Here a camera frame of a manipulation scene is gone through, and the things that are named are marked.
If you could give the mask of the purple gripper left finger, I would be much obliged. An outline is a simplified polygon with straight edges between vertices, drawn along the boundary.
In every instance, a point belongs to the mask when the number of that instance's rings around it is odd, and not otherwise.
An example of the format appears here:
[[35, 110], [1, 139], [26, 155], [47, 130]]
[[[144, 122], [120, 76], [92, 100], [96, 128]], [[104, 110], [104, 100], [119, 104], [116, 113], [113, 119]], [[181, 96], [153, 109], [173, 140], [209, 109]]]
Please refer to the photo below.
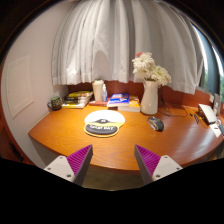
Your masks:
[[93, 147], [88, 145], [69, 156], [58, 156], [44, 170], [81, 186], [92, 156]]

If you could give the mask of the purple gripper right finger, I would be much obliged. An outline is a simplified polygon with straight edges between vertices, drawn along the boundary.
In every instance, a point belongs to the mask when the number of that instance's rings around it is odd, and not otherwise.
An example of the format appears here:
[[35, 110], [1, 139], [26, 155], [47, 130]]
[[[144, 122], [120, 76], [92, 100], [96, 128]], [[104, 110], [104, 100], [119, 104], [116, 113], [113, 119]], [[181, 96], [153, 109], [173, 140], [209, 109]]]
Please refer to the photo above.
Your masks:
[[182, 169], [168, 155], [159, 156], [139, 145], [135, 145], [134, 155], [145, 185]]

